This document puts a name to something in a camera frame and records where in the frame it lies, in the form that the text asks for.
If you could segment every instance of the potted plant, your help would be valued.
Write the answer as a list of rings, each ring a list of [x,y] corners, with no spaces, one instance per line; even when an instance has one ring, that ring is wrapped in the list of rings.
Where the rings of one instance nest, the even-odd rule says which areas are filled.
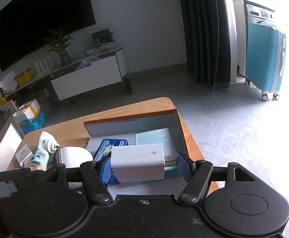
[[[48,46],[48,52],[54,52],[58,54],[61,58],[61,65],[65,66],[71,63],[71,59],[67,54],[66,48],[72,44],[70,34],[64,28],[59,28],[56,30],[48,30],[52,36],[50,38],[45,38],[45,44]]]

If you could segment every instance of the gray floor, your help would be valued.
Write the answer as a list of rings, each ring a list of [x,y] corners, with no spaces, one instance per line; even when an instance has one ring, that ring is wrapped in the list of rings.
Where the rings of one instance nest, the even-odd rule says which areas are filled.
[[[266,102],[244,79],[211,93],[193,82],[184,67],[162,67],[130,75],[132,95],[114,84],[44,108],[48,125],[156,97],[169,97],[206,160],[236,161],[274,187],[289,202],[289,67],[280,99]],[[289,238],[289,222],[284,231]]]

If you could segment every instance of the yellow box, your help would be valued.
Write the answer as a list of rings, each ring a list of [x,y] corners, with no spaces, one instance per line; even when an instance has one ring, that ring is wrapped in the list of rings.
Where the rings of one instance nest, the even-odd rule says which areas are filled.
[[[17,81],[19,86],[23,86],[24,84],[28,83],[32,79],[33,79],[33,75],[32,75],[31,68],[15,76],[15,80]]]

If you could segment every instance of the bottle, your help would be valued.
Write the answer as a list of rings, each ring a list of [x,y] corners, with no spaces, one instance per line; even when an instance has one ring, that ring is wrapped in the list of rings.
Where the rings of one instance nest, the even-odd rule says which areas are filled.
[[[46,131],[42,131],[38,140],[38,149],[45,149],[49,154],[55,153],[60,147],[54,136]]]
[[[31,171],[35,170],[46,171],[49,159],[50,159],[49,152],[47,152],[45,149],[37,149],[34,152],[34,155],[31,159],[28,168],[30,168]]]

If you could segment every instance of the label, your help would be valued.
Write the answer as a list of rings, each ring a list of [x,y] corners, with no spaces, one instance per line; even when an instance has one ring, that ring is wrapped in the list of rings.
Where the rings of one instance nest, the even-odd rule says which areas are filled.
[[[121,121],[118,121],[119,123],[122,123],[122,122],[128,122],[128,121],[135,121],[136,119],[129,119],[129,120],[121,120]]]
[[[47,152],[45,149],[37,149],[32,157],[31,162],[35,161],[47,167],[49,159],[50,159],[49,152]]]

